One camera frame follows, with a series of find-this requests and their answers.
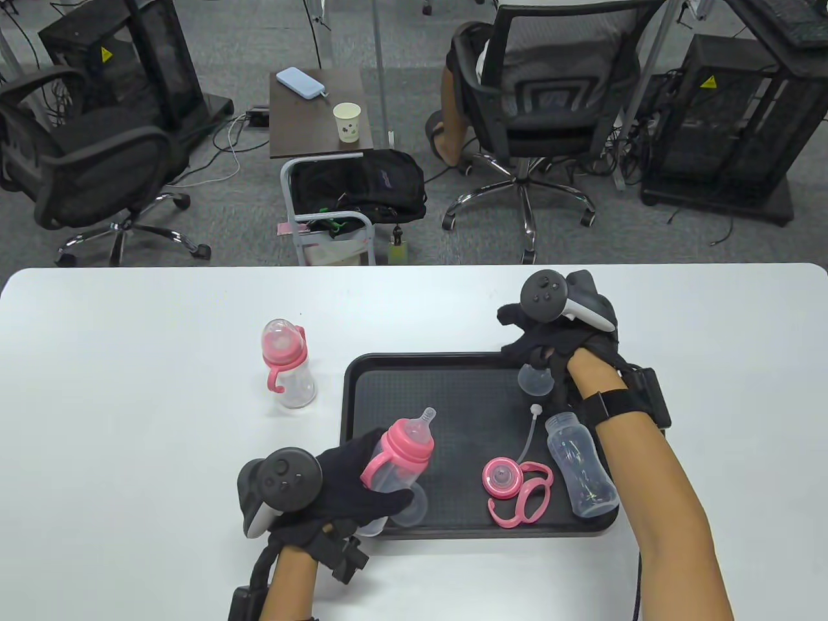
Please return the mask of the person's right hand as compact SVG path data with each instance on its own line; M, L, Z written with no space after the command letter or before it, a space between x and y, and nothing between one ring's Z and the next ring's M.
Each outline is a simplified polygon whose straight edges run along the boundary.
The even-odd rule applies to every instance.
M500 307L497 319L501 325L514 325L523 331L514 343L502 346L501 352L509 360L529 364L536 369L550 369L555 387L552 403L564 411L570 407L567 394L567 364L576 350L586 349L613 369L627 372L634 369L618 353L618 335L594 328L582 320L560 317L541 323L530 319L518 303Z

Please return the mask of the person's left hand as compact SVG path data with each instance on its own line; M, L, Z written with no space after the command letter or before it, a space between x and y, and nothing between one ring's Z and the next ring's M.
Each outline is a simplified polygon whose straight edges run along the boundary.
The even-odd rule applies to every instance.
M407 509L414 499L411 489L378 493L365 487L361 480L384 433L385 429L378 427L320 453L320 493L301 511L277 518L271 526L268 544L308 550L314 538L328 526L344 540L376 519L389 518Z

